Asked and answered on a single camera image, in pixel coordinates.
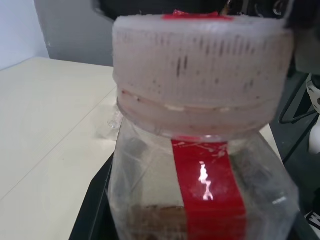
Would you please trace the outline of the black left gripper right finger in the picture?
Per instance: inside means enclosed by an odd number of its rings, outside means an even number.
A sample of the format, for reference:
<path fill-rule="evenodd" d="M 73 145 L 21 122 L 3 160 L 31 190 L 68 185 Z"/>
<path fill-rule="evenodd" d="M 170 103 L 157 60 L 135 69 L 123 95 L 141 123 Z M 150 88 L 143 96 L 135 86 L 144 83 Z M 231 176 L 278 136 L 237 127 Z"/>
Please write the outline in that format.
<path fill-rule="evenodd" d="M 310 211 L 315 192 L 320 188 L 320 161 L 291 159 L 284 166 L 299 189 L 300 206 L 304 211 Z"/>

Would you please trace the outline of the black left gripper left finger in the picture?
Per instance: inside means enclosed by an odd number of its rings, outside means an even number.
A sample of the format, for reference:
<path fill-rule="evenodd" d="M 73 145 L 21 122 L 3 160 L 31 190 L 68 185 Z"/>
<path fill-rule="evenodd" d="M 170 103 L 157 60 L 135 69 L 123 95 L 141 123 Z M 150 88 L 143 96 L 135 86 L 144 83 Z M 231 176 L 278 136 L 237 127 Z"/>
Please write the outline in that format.
<path fill-rule="evenodd" d="M 118 234 L 110 211 L 107 191 L 113 155 L 91 180 L 71 232 L 72 240 L 116 240 Z"/>

